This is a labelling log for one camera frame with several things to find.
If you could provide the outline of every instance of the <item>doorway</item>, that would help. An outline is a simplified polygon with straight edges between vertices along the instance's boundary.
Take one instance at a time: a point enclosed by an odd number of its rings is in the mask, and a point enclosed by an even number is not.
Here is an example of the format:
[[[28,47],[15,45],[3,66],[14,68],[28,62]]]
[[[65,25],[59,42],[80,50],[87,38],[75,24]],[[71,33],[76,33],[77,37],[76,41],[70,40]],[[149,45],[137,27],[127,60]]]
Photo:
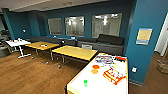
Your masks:
[[[160,32],[160,36],[158,38],[155,51],[160,53],[160,56],[163,56],[165,53],[165,50],[167,48],[168,43],[168,13],[166,15],[164,24],[162,26],[162,30]]]

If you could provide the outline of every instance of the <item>black sofa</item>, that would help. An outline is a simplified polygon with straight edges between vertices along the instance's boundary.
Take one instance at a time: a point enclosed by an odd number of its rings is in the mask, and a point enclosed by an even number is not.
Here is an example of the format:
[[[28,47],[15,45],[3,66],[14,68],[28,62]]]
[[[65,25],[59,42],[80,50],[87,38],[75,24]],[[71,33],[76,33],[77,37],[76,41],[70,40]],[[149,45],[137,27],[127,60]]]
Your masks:
[[[92,46],[93,50],[111,55],[123,55],[124,38],[111,35],[100,34],[97,39],[78,38],[77,46],[83,45]]]

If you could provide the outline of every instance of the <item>glass panel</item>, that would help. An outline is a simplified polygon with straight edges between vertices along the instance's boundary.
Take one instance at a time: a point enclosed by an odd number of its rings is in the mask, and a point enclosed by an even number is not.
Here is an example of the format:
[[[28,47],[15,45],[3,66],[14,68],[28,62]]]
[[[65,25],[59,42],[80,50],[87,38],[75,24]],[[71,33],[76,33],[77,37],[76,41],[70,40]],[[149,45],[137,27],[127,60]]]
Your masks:
[[[92,37],[99,34],[119,36],[122,13],[92,16]]]
[[[84,36],[84,17],[65,18],[67,36]]]
[[[62,34],[61,18],[48,19],[50,34]]]

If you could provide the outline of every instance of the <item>box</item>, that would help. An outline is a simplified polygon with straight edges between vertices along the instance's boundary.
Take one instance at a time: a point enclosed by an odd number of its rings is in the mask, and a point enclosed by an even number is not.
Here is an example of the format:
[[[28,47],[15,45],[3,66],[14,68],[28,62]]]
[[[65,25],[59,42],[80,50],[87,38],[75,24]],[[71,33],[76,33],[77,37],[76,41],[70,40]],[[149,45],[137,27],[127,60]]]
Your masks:
[[[157,68],[162,73],[168,73],[168,62],[159,62]]]

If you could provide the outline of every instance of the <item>wall sign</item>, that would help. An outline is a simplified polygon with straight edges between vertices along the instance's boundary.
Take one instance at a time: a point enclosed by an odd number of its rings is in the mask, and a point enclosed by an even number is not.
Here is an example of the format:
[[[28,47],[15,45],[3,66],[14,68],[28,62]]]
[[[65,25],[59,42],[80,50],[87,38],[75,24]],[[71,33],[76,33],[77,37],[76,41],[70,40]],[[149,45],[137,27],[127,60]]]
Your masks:
[[[140,28],[138,32],[136,44],[148,45],[151,33],[152,33],[151,28]]]

